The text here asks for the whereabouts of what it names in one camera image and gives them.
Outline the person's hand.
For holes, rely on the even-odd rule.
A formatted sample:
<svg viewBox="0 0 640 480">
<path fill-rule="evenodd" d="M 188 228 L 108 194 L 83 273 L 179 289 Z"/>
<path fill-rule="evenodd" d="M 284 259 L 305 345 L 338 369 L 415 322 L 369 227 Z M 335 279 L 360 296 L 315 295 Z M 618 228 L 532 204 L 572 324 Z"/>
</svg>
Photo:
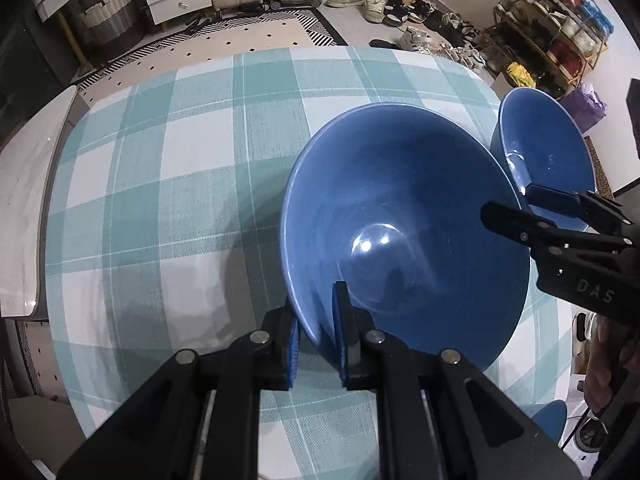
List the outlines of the person's hand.
<svg viewBox="0 0 640 480">
<path fill-rule="evenodd" d="M 584 398 L 594 414 L 601 413 L 612 401 L 612 374 L 620 364 L 630 374 L 639 373 L 639 341 L 622 344 L 614 340 L 626 327 L 603 315 L 596 316 L 596 334 L 590 346 L 590 357 L 584 379 Z"/>
</svg>

